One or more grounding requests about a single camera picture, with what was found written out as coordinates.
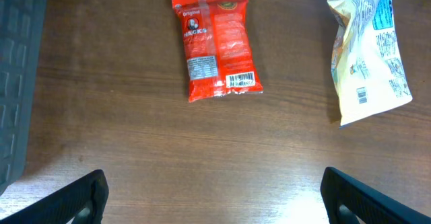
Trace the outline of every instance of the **blue label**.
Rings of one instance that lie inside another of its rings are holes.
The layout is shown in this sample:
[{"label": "blue label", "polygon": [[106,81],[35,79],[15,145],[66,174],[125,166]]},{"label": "blue label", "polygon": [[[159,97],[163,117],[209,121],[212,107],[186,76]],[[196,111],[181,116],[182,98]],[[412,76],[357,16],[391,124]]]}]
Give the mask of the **blue label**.
[{"label": "blue label", "polygon": [[393,27],[392,1],[380,0],[378,2],[376,15],[372,21],[375,30],[382,30]]}]

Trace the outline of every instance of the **wooden table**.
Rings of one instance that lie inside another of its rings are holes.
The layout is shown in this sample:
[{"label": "wooden table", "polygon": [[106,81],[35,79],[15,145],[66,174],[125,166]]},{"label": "wooden table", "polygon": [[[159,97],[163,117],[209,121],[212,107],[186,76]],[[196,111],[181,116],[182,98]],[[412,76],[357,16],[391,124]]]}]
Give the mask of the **wooden table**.
[{"label": "wooden table", "polygon": [[104,223],[327,223],[332,165],[431,215],[431,0],[393,0],[413,102],[339,130],[326,0],[250,0],[265,92],[188,103],[170,0],[49,0],[8,216],[95,169]]}]

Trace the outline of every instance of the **barcode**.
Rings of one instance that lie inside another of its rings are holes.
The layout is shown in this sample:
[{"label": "barcode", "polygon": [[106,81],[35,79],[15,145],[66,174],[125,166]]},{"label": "barcode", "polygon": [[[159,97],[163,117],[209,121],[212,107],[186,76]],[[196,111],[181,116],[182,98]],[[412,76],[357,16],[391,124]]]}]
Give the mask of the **barcode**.
[{"label": "barcode", "polygon": [[362,87],[362,88],[356,89],[356,93],[358,93],[359,104],[363,104],[363,103],[367,102],[367,99],[366,99],[366,87]]},{"label": "barcode", "polygon": [[226,87],[250,87],[255,86],[255,72],[238,73],[226,76]]}]

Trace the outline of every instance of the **black mascot face logo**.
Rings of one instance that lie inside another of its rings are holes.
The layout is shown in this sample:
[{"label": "black mascot face logo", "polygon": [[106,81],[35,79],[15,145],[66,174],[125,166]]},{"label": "black mascot face logo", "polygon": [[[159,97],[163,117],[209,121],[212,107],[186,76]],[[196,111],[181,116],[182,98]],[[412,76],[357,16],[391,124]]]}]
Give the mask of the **black mascot face logo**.
[{"label": "black mascot face logo", "polygon": [[196,30],[197,28],[199,28],[199,20],[197,20],[196,18],[191,18],[187,21],[187,28],[189,30]]}]

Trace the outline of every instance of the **wooden surface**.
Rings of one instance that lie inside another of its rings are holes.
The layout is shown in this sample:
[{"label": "wooden surface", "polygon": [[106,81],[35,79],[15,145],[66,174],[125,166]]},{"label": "wooden surface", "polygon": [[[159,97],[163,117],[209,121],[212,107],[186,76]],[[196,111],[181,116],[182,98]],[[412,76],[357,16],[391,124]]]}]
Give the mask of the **wooden surface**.
[{"label": "wooden surface", "polygon": [[264,94],[189,104],[170,0],[48,0],[26,171],[1,217],[100,168],[104,223],[327,223],[328,165],[431,215],[431,0],[393,0],[413,102],[343,130],[325,1],[250,0]]}]

